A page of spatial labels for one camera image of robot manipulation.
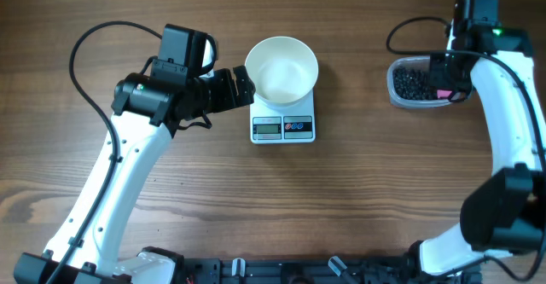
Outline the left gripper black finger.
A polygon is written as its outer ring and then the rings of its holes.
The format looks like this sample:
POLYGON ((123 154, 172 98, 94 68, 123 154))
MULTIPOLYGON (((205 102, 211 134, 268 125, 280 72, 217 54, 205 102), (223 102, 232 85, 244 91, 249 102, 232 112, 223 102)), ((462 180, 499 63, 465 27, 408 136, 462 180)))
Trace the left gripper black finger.
POLYGON ((254 103, 255 85, 239 83, 235 85, 235 107, 245 107, 254 103))
POLYGON ((237 86, 248 86, 252 84, 252 80, 249 78, 245 66, 234 67, 233 72, 236 77, 235 83, 237 86))

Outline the pink scoop with blue handle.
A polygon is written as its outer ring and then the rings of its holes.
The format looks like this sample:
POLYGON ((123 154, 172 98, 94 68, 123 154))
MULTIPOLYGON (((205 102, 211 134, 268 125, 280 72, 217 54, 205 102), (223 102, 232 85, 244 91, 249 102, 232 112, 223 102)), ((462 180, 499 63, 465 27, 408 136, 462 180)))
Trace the pink scoop with blue handle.
POLYGON ((450 90, 436 90, 436 96, 439 100, 449 99, 451 94, 450 90))

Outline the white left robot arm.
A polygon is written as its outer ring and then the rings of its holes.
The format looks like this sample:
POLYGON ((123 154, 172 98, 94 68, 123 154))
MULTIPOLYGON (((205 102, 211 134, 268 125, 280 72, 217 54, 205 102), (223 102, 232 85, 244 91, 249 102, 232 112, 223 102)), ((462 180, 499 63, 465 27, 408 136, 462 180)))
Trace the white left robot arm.
POLYGON ((175 134, 210 128, 210 115, 253 102, 247 69, 216 69, 215 39, 168 25, 160 51, 140 72, 115 87, 107 136, 67 219, 39 255, 24 253, 14 268, 19 283, 185 283, 184 258, 146 247, 120 260, 129 216, 149 173, 175 134))

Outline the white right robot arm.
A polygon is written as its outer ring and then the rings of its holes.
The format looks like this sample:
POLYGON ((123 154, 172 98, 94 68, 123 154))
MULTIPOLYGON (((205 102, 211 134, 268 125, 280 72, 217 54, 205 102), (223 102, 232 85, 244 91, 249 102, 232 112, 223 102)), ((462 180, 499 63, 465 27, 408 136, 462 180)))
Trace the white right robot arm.
POLYGON ((487 261, 533 252, 522 281, 545 256, 545 120, 533 80, 533 50, 522 29, 504 28, 498 0, 456 0, 445 50, 429 61, 427 87, 460 102, 479 94, 492 151, 491 177, 462 204, 460 220, 418 243, 416 275, 445 279, 487 261))

